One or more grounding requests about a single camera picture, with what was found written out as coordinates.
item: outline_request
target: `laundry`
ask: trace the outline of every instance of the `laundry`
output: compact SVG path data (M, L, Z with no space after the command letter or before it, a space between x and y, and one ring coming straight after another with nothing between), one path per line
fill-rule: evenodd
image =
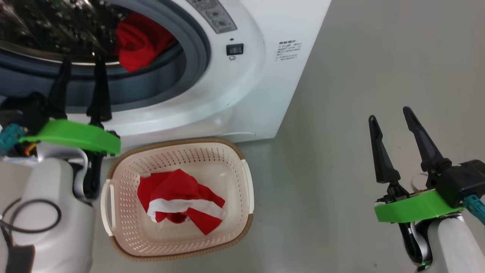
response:
M141 177L138 199L153 222L167 218L182 223L189 218L204 235L218 227L226 215L222 209L225 200L180 169Z
M136 12L118 24L116 34L114 53L128 72L149 66L174 39L164 27Z

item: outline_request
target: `white handle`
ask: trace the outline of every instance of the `white handle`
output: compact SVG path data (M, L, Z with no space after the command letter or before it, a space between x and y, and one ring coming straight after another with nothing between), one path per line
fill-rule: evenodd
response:
M101 192L101 219L103 221L104 229L106 230L106 233L111 237L113 236L113 230L115 228L115 211L114 211L114 186L111 183L111 179L107 179L106 183L104 183L103 186L103 191ZM108 221L108 208L106 204L106 199L108 197L108 188L110 191L110 199L111 199L111 223L113 224L112 226L110 225L110 222Z
M242 165L244 166L244 172L246 174L247 179L247 191L249 194L249 214L252 214L254 211L254 188L253 188L253 177L251 176L251 171L249 170L249 165L247 164L246 160L242 160Z

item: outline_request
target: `floor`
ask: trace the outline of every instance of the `floor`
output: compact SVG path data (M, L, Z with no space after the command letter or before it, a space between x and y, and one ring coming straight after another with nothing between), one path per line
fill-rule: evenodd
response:
M485 2L335 0L275 139L242 143L253 225L234 247L157 263L119 256L97 225L91 273L408 273L398 227L378 223L367 118L402 183L421 172L403 106L453 162L484 159ZM465 214L485 249L485 229Z

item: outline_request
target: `basket rim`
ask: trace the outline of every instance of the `basket rim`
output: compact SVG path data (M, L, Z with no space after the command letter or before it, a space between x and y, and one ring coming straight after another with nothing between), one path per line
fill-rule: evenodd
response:
M231 142L229 142L225 139L216 138L216 137L202 137L202 138L173 140L173 141L167 141L167 142L149 145L149 146L146 146L146 147L133 149L131 151L128 151L128 152L122 154L118 158L118 160L110 168L110 171L108 172L107 178L112 179L114 172L115 172L116 168L119 166L119 164L121 164L121 162L123 162L123 160L125 160L127 157L129 157L131 155L139 154L139 153L149 151L149 150L153 150L153 149L157 149L157 148L170 147L170 146L183 145L183 144L194 144L194 143L221 143L221 144L224 144L224 145L230 147L232 150L234 150L241 160L244 160L244 155L241 152L241 150L239 150L239 148L236 145L234 145L233 143L231 143ZM121 245L118 243L118 240L116 239L115 235L110 236L110 241L111 241L111 244L113 245L113 247L118 251L119 254L121 254L125 258L132 260L132 261L154 262L154 261L184 259L184 258L190 258L190 257L195 257L195 256L200 256L200 255L216 252L216 251L222 250L224 248L228 248L230 246L233 246L233 245L239 243L244 238L244 236L246 236L247 232L249 231L249 228L251 227L252 222L253 222L253 213L250 213L248 215L247 222L246 222L246 225L244 226L244 229L233 240L226 242L226 243L223 243L223 244L220 244L220 245L208 247L208 248L205 248L205 249L199 249L199 250L185 252L185 253L179 253L179 254L169 254L169 255L159 255L159 256L136 256L136 255L133 255L131 253L128 253L125 249L123 249L121 247Z

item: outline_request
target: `beige plastic basket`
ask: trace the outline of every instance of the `beige plastic basket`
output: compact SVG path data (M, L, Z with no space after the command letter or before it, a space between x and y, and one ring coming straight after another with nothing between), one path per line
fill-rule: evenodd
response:
M152 222L138 200L141 175L176 169L187 172L226 201L226 217L207 236L191 221ZM217 138L170 141L119 158L101 193L101 217L113 246L129 259L188 258L238 243L251 226L253 197L248 164L234 144Z

